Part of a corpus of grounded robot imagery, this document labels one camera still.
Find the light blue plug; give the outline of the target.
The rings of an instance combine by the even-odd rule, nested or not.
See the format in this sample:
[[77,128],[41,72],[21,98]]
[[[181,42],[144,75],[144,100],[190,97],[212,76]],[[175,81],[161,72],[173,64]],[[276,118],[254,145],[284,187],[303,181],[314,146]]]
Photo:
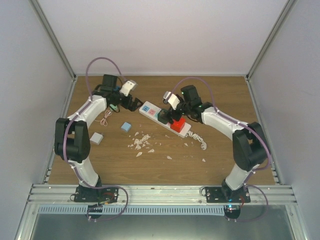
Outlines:
[[132,125],[128,122],[124,122],[121,126],[121,129],[125,132],[128,132],[132,128]]

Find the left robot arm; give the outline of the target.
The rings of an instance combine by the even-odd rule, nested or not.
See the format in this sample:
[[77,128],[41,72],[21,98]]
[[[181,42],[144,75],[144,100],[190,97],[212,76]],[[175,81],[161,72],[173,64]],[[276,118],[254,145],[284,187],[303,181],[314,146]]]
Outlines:
[[124,81],[117,88],[118,77],[105,74],[102,83],[91,90],[87,101],[75,113],[55,122],[54,152],[72,168],[79,185],[87,188],[86,197],[98,202],[103,197],[102,184],[95,172],[89,154],[91,142],[89,127],[105,110],[113,106],[134,112],[143,102],[133,99],[131,92],[138,86],[133,80]]

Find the aluminium front rail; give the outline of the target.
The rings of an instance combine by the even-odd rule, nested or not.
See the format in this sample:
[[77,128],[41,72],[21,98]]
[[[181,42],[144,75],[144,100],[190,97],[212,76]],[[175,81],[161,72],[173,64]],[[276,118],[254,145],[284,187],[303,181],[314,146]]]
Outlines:
[[[31,204],[73,204],[71,194],[74,184],[34,184],[27,202]],[[123,185],[128,192],[129,205],[173,206],[208,205],[200,185]],[[259,189],[249,187],[249,205],[264,205],[266,195],[269,205],[296,205],[293,189],[288,185],[262,185]]]

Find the white grey plug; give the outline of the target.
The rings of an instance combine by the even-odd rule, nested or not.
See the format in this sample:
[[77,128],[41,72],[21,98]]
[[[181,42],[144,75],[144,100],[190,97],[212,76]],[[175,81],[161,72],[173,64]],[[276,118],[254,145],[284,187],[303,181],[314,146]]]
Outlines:
[[103,140],[104,136],[101,133],[94,132],[90,138],[90,142],[99,145]]

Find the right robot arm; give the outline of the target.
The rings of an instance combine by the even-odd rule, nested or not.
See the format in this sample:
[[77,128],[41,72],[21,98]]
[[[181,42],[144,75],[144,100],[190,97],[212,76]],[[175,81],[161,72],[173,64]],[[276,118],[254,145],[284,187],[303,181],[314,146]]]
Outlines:
[[221,196],[228,203],[240,195],[249,177],[270,159],[270,150],[259,123],[239,121],[220,111],[211,102],[202,102],[194,85],[181,89],[182,95],[167,91],[163,102],[169,104],[161,116],[169,123],[179,121],[182,116],[194,122],[212,127],[232,141],[234,167],[221,183]]

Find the mint green charger plug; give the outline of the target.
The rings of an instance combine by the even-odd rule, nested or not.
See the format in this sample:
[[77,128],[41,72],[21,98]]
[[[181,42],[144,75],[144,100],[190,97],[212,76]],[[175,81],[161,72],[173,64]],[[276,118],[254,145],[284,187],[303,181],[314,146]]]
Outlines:
[[110,110],[112,110],[114,112],[119,112],[120,111],[120,109],[119,109],[119,107],[117,105],[110,104],[109,108],[110,108]]

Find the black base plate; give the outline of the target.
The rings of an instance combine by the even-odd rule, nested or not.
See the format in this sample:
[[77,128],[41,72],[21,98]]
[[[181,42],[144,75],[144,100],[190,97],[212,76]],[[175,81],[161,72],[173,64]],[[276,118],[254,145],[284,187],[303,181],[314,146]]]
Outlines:
[[70,200],[76,203],[111,204],[118,201],[118,192],[117,187],[93,189],[79,185],[70,196]]
[[243,187],[232,191],[222,186],[203,186],[199,192],[206,198],[207,203],[241,204],[251,202],[249,190],[244,190]]

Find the red cube socket adapter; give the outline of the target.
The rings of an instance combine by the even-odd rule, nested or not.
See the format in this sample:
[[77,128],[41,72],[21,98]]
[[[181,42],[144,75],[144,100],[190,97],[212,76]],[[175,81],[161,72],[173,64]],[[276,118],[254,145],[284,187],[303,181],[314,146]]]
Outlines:
[[170,125],[170,128],[173,131],[180,133],[182,131],[182,129],[185,127],[186,120],[183,117],[181,117],[180,120],[177,120],[177,121],[178,121],[178,123]]

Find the right aluminium corner post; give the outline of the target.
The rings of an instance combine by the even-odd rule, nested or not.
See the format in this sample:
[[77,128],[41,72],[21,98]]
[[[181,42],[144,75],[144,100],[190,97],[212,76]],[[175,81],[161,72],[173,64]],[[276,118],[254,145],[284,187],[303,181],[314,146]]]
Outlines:
[[251,65],[248,73],[245,75],[245,79],[247,82],[250,81],[252,76],[254,75],[257,67],[261,63],[263,57],[267,53],[267,50],[270,48],[271,44],[273,43],[274,39],[276,38],[278,32],[280,31],[281,27],[283,26],[284,22],[286,21],[288,15],[290,14],[292,8],[296,4],[296,0],[287,0],[280,11],[279,16],[277,17],[274,25],[272,26],[269,34],[267,35],[266,40],[264,41],[260,51],[258,52],[258,55],[256,56],[255,60],[253,61],[253,64]]

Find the left aluminium corner post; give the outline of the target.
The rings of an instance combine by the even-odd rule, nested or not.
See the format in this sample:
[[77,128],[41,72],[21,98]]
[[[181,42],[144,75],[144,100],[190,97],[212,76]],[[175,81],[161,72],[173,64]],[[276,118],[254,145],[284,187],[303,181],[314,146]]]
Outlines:
[[59,40],[54,33],[54,30],[49,23],[48,18],[46,17],[46,14],[44,10],[42,9],[40,3],[38,0],[29,0],[29,3],[31,4],[33,10],[35,11],[36,16],[38,17],[40,23],[42,24],[46,34],[48,35],[53,47],[55,48],[60,60],[62,61],[64,67],[66,68],[68,74],[70,75],[71,79],[73,81],[76,80],[77,75],[73,71],[71,64],[69,60],[67,59],[67,56],[65,52],[63,51],[61,44],[59,43]]

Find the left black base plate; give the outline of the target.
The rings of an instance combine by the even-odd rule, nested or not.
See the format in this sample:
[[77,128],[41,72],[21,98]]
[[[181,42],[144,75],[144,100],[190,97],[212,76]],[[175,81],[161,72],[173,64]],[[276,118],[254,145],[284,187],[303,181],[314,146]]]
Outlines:
[[117,187],[93,189],[79,185],[70,196],[70,200],[76,203],[111,204],[118,201],[118,192]]

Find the white power strip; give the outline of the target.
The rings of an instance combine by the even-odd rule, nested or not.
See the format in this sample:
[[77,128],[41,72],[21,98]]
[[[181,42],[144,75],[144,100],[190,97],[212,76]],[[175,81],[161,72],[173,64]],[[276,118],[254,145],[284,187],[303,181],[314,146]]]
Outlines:
[[163,128],[169,130],[170,132],[178,135],[181,138],[185,138],[187,136],[187,133],[191,130],[191,125],[189,123],[185,123],[182,130],[180,132],[177,132],[173,129],[171,129],[171,126],[169,123],[163,124],[160,121],[158,121],[158,114],[160,113],[161,108],[158,106],[152,104],[149,101],[146,101],[140,108],[139,113],[143,116],[147,117],[148,119],[152,120],[153,122],[157,123],[158,125],[162,126]]

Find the dark green cube adapter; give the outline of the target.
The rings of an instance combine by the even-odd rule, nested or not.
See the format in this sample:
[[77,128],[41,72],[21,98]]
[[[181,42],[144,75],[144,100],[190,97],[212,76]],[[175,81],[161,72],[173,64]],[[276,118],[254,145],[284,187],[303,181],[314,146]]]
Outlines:
[[164,125],[173,123],[171,113],[164,108],[162,108],[160,112],[157,114],[157,120]]

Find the aluminium corner post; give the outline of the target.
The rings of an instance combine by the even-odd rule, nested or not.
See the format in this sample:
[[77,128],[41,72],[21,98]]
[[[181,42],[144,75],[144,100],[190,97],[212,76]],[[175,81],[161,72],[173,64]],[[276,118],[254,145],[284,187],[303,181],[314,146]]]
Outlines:
[[46,34],[48,35],[53,47],[55,48],[60,60],[62,61],[64,67],[66,68],[68,74],[70,75],[71,79],[73,81],[76,80],[77,75],[73,71],[71,64],[69,60],[67,59],[67,56],[65,52],[63,51],[61,44],[59,43],[59,40],[54,33],[54,30],[49,23],[48,18],[46,17],[46,14],[44,10],[42,9],[40,3],[38,0],[29,0],[29,3],[31,4],[33,10],[35,11],[36,16],[38,17],[40,23],[42,24]]
[[272,26],[269,34],[267,35],[266,40],[264,41],[260,51],[258,52],[258,55],[256,56],[255,60],[253,61],[253,64],[251,65],[248,73],[245,75],[245,79],[247,82],[250,81],[252,76],[254,75],[257,67],[261,63],[263,57],[267,53],[267,50],[270,48],[271,44],[273,43],[274,39],[276,38],[278,32],[280,31],[281,27],[283,26],[284,22],[286,21],[288,15],[290,14],[292,8],[296,4],[296,0],[287,0],[280,11],[279,16],[277,17],[274,25]]

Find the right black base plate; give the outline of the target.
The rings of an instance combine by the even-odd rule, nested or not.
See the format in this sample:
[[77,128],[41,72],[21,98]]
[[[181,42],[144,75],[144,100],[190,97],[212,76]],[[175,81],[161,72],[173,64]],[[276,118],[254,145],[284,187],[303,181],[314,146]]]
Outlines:
[[206,198],[207,203],[241,204],[251,202],[249,190],[244,190],[243,187],[232,191],[222,186],[203,186],[199,192]]

